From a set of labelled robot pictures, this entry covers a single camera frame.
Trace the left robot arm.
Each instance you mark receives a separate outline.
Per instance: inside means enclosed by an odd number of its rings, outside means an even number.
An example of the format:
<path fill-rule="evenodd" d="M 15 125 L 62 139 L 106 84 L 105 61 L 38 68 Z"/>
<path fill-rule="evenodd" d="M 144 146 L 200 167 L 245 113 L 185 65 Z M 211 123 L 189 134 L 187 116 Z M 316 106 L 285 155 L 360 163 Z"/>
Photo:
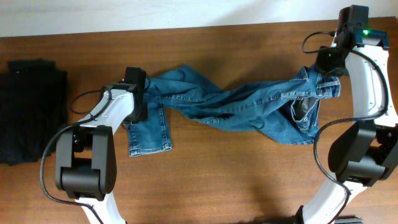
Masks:
<path fill-rule="evenodd" d="M 113 195 L 117 164 L 114 134 L 120 125 L 147 119 L 146 72 L 128 67 L 118 83 L 104 87 L 87 116 L 57 137 L 55 185 L 80 206 L 90 223 L 124 223 Z"/>

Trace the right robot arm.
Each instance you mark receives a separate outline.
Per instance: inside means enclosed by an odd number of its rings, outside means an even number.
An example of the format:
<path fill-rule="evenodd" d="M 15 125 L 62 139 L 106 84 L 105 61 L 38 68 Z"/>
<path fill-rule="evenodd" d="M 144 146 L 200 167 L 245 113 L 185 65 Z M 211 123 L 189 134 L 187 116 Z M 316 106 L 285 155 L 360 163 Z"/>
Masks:
<path fill-rule="evenodd" d="M 314 198 L 302 205 L 292 223 L 362 223 L 340 213 L 361 192 L 386 180 L 397 167 L 397 113 L 387 74 L 387 32 L 368 26 L 369 8 L 351 5 L 339 13 L 338 27 L 329 33 L 330 47 L 315 51 L 315 68 L 324 76 L 347 75 L 354 116 L 321 127 L 352 123 L 332 145 L 326 179 Z"/>

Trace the blue denim jeans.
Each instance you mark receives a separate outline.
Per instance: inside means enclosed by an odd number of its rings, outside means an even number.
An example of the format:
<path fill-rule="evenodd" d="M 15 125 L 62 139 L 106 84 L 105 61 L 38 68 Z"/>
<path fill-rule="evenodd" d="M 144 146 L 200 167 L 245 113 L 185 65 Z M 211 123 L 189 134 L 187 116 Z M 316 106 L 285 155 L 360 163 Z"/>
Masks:
<path fill-rule="evenodd" d="M 184 65 L 149 80 L 144 94 L 147 120 L 127 126 L 129 156 L 172 149 L 167 108 L 223 131 L 258 131 L 275 142 L 313 144 L 322 99 L 340 95 L 336 77 L 302 67 L 290 80 L 244 84 L 222 90 Z"/>

